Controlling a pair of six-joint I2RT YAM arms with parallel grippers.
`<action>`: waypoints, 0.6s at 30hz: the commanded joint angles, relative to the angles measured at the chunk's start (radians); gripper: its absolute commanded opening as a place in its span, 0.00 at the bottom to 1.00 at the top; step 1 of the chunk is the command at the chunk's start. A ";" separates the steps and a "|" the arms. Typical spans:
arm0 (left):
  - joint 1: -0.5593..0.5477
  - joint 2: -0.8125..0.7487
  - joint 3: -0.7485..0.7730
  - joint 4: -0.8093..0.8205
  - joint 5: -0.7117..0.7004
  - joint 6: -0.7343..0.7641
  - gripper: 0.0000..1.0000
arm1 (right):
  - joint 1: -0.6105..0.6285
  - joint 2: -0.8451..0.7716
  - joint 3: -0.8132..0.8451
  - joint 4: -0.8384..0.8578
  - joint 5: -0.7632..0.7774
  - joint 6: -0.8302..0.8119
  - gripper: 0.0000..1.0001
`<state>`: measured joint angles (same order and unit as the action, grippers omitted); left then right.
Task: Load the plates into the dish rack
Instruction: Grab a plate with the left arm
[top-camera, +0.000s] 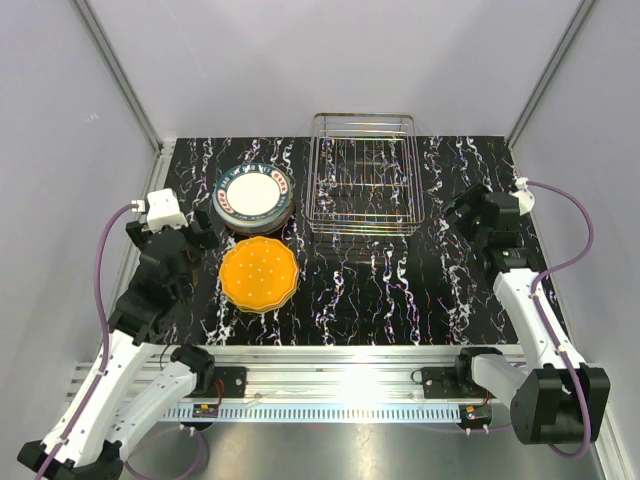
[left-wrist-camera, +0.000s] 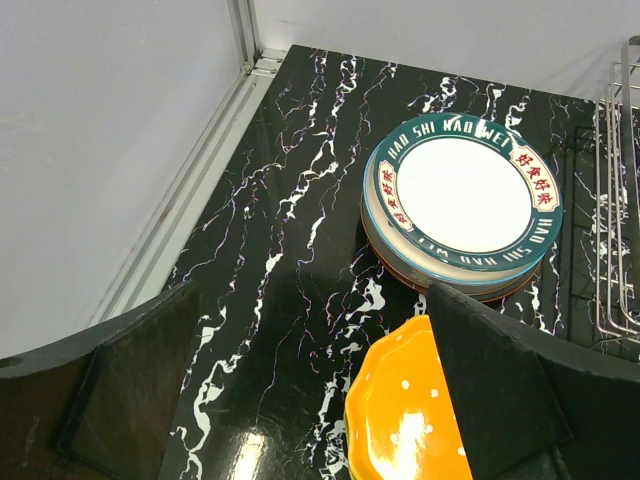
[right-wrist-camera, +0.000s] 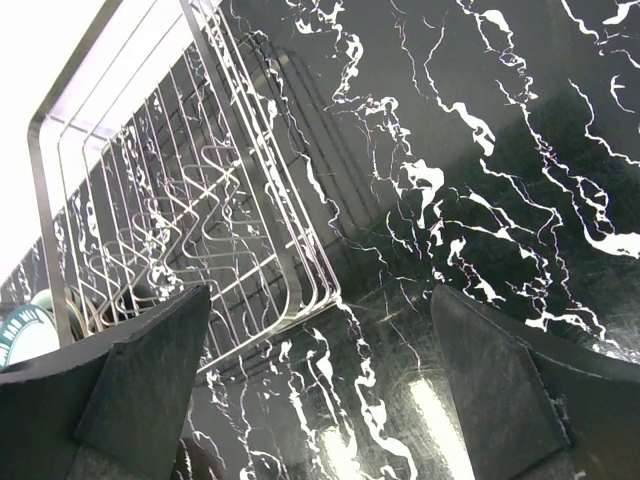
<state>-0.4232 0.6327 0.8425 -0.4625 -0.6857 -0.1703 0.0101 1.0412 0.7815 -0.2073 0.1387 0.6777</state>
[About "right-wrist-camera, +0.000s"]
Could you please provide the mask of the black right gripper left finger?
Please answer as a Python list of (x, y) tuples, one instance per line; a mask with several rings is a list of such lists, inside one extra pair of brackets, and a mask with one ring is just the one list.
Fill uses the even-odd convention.
[(3, 369), (2, 478), (169, 478), (209, 314), (199, 285)]

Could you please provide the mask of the white plate green lettered rim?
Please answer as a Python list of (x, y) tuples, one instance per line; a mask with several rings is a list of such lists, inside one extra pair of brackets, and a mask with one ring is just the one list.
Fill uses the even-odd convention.
[(28, 304), (16, 308), (1, 325), (1, 368), (31, 360), (60, 348), (53, 316)]

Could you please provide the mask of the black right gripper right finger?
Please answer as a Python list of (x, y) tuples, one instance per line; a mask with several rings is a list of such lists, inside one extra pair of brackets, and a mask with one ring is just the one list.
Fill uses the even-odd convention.
[(449, 286), (434, 289), (430, 306), (476, 478), (638, 478), (638, 365)]

